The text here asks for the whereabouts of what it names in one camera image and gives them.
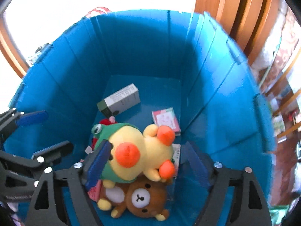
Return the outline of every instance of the blue plastic bin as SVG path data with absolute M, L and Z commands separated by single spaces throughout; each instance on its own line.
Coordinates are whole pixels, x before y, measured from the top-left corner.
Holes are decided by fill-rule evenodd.
M 24 77 L 11 107 L 46 110 L 42 124 L 17 129 L 7 152 L 30 158 L 58 142 L 75 145 L 57 169 L 85 157 L 91 127 L 103 118 L 96 103 L 134 83 L 141 104 L 117 116 L 140 130 L 152 123 L 151 112 L 173 107 L 182 134 L 175 143 L 194 141 L 225 166 L 253 168 L 266 198 L 271 182 L 274 140 L 269 109 L 249 71 L 247 58 L 209 14 L 136 10 L 82 19 L 43 52 Z M 224 225 L 233 190 L 229 189 L 219 225 Z M 207 197 L 187 163 L 180 167 L 175 203 L 166 222 L 120 219 L 99 211 L 104 225 L 191 226 Z M 67 210 L 78 225 L 68 192 Z M 21 205 L 22 216 L 26 205 Z

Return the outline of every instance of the white wall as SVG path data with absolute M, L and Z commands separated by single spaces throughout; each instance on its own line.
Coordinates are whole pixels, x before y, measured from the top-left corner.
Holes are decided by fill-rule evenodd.
M 0 52 L 0 114 L 8 110 L 8 104 L 20 83 L 20 77 Z
M 13 0 L 6 10 L 7 26 L 25 58 L 38 46 L 54 41 L 90 10 L 169 9 L 192 12 L 195 0 Z

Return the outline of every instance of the plush toy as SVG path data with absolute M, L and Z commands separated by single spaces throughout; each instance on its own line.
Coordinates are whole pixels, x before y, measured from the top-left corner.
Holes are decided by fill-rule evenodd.
M 140 173 L 152 181 L 173 177 L 175 167 L 171 162 L 171 144 L 175 133 L 170 127 L 152 124 L 142 134 L 129 123 L 97 124 L 92 133 L 97 139 L 95 149 L 102 140 L 108 140 L 113 146 L 100 176 L 104 187 L 113 188 L 116 182 L 131 183 Z
M 108 125 L 116 124 L 118 122 L 116 121 L 114 116 L 111 116 L 109 119 L 102 119 L 99 123 L 108 126 Z M 97 140 L 98 139 L 95 137 L 92 138 L 92 143 L 91 143 L 92 150 L 94 150 Z
M 140 176 L 135 182 L 117 183 L 114 188 L 103 188 L 97 203 L 100 210 L 111 212 L 113 218 L 119 218 L 125 209 L 141 218 L 155 217 L 164 221 L 169 217 L 169 211 L 164 209 L 166 203 L 167 182 L 153 182 L 145 176 Z

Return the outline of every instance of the bear paw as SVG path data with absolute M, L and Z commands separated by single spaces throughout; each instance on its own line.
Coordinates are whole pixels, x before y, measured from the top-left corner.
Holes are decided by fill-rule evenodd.
M 97 206 L 102 211 L 108 211 L 108 210 L 111 210 L 111 208 L 112 208 L 111 202 L 109 202 L 109 201 L 107 201 L 105 199 L 100 199 L 97 202 Z
M 106 188 L 106 189 L 112 189 L 115 187 L 115 182 L 108 180 L 108 179 L 104 179 L 102 181 L 102 185 Z
M 117 215 L 118 215 L 118 211 L 114 209 L 114 210 L 111 212 L 111 217 L 112 217 L 112 218 L 117 218 Z
M 158 220 L 158 221 L 165 221 L 166 219 L 168 219 L 169 217 L 169 211 L 167 209 L 163 209 L 162 213 L 161 214 L 157 214 L 155 216 L 155 218 Z

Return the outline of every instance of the brown bear plush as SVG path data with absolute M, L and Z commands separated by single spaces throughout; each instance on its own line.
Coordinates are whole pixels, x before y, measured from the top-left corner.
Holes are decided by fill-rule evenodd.
M 139 176 L 130 184 L 116 183 L 112 189 L 103 187 L 97 205 L 103 211 L 114 207 L 111 212 L 113 218 L 119 218 L 128 209 L 137 217 L 155 217 L 164 221 L 169 217 L 169 211 L 164 209 L 167 199 L 166 185 L 171 182 L 154 182 L 145 176 Z

